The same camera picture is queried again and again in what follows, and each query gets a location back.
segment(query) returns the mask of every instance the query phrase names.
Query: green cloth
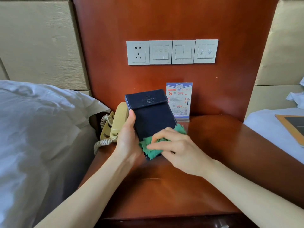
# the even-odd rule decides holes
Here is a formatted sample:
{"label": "green cloth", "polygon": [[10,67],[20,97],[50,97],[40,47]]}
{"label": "green cloth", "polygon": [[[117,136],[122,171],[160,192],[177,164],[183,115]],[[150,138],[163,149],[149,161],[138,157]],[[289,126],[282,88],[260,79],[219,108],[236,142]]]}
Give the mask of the green cloth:
{"label": "green cloth", "polygon": [[[184,127],[180,124],[177,124],[174,128],[174,130],[176,130],[177,132],[181,133],[181,134],[187,134]],[[162,150],[157,150],[157,149],[148,149],[147,145],[151,144],[152,141],[152,137],[148,137],[148,138],[144,138],[143,141],[139,142],[139,145],[141,146],[141,148],[143,149],[143,152],[150,158],[153,159],[155,158],[157,155],[159,155],[161,152],[163,152]],[[161,138],[158,139],[157,142],[160,141],[169,141],[165,138]]]}

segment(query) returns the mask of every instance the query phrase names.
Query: wall plate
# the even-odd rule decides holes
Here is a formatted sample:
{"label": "wall plate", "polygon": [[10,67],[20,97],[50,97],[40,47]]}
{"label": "wall plate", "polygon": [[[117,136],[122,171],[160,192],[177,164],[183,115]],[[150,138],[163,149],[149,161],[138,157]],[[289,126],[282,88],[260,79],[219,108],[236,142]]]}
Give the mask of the wall plate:
{"label": "wall plate", "polygon": [[128,65],[149,65],[149,41],[127,41]]}
{"label": "wall plate", "polygon": [[194,63],[215,63],[218,39],[196,39]]}
{"label": "wall plate", "polygon": [[173,40],[172,64],[193,64],[195,40]]}
{"label": "wall plate", "polygon": [[172,41],[150,41],[150,65],[170,65],[172,62]]}

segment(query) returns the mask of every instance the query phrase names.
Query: leather notepad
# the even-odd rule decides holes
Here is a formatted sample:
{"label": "leather notepad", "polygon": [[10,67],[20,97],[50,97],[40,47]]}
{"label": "leather notepad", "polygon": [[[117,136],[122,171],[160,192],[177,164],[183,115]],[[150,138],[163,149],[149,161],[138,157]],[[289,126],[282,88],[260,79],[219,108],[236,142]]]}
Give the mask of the leather notepad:
{"label": "leather notepad", "polygon": [[139,141],[150,137],[166,127],[175,128],[176,119],[162,89],[125,95],[129,109],[136,115],[135,130]]}

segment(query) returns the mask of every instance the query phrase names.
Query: telephone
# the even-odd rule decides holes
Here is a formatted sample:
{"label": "telephone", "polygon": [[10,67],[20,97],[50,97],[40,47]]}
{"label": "telephone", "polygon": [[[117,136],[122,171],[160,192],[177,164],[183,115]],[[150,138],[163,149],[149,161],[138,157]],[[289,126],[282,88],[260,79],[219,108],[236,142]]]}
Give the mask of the telephone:
{"label": "telephone", "polygon": [[126,102],[121,102],[110,115],[105,115],[100,121],[101,134],[100,141],[94,145],[94,154],[96,155],[99,147],[106,146],[112,142],[117,142],[118,134],[129,116],[129,109]]}

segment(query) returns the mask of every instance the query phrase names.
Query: person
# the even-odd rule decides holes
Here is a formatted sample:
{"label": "person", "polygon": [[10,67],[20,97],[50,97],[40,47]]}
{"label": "person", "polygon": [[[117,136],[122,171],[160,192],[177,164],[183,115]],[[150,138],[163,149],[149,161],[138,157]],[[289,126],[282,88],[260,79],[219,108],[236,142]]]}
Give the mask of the person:
{"label": "person", "polygon": [[[93,227],[116,188],[141,154],[133,128],[132,110],[119,134],[115,150],[103,166],[35,228]],[[170,141],[156,142],[159,138]],[[304,210],[258,186],[207,156],[189,136],[166,128],[152,137],[149,149],[163,150],[173,166],[205,178],[260,228],[303,227]]]}

